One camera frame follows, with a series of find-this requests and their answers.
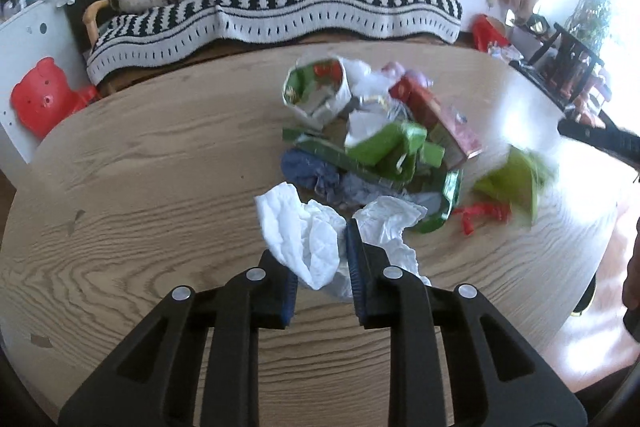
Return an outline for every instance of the wood grain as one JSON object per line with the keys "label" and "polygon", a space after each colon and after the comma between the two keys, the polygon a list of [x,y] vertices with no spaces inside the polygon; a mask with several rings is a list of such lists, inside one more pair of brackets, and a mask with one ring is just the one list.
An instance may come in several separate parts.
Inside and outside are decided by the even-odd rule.
{"label": "wood grain", "polygon": [[[295,46],[116,93],[63,121],[38,148],[2,242],[0,328],[18,373],[51,403],[62,406],[174,286],[201,291],[257,263],[264,243],[253,198],[282,181],[280,131],[292,121],[282,82],[297,58],[327,51],[421,69],[467,115],[486,150],[465,168],[463,203],[509,143],[558,163],[530,230],[487,222],[464,237],[454,218],[405,240],[434,285],[477,285],[534,347],[559,330],[596,271],[631,169],[561,139],[557,108],[479,52]],[[387,331],[364,331],[351,305],[302,290],[291,327],[260,334],[262,424],[386,425],[388,368]]]}

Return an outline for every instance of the white cabinet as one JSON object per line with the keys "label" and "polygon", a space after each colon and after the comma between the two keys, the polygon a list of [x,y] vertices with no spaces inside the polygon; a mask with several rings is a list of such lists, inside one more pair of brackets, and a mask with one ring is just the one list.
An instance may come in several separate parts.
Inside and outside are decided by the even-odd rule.
{"label": "white cabinet", "polygon": [[90,85],[64,10],[37,1],[0,25],[0,169],[14,185],[39,140],[20,124],[11,91],[44,57],[53,57],[72,89]]}

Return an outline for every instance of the green plant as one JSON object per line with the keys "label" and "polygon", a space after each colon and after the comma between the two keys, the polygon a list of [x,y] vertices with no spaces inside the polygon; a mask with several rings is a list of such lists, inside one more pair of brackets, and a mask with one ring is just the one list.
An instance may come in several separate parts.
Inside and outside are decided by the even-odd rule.
{"label": "green plant", "polygon": [[580,0],[565,27],[582,44],[599,54],[609,36],[611,17],[611,0]]}

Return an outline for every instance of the silver screw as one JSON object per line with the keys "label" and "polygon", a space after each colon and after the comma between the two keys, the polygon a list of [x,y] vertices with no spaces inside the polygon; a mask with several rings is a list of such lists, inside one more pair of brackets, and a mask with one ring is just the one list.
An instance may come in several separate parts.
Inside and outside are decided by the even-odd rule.
{"label": "silver screw", "polygon": [[265,275],[267,275],[267,272],[265,272],[262,268],[252,268],[251,270],[247,271],[246,278],[250,281],[261,281],[262,279],[264,279]]}
{"label": "silver screw", "polygon": [[382,275],[387,279],[400,279],[402,277],[402,269],[398,266],[387,266],[382,270]]}
{"label": "silver screw", "polygon": [[174,301],[184,301],[191,297],[191,290],[187,286],[178,286],[171,292]]}
{"label": "silver screw", "polygon": [[465,299],[472,299],[476,295],[478,295],[478,290],[476,290],[475,286],[471,286],[470,284],[463,284],[458,288],[458,293],[462,295]]}

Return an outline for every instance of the red bag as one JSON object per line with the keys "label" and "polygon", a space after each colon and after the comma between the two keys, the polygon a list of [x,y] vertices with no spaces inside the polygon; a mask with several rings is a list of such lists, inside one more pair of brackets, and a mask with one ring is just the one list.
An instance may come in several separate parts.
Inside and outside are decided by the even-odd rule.
{"label": "red bag", "polygon": [[472,29],[474,35],[474,44],[476,45],[476,50],[480,50],[484,53],[487,52],[489,48],[489,44],[491,42],[498,42],[498,45],[503,48],[505,46],[509,46],[511,43],[509,39],[505,37],[498,29],[491,24],[490,19],[488,19],[487,15],[479,15],[476,17],[474,21],[474,26]]}
{"label": "red bag", "polygon": [[71,90],[65,72],[57,67],[53,58],[47,57],[38,61],[36,67],[14,86],[11,105],[23,126],[42,140],[66,117],[97,98],[99,95],[94,86]]}

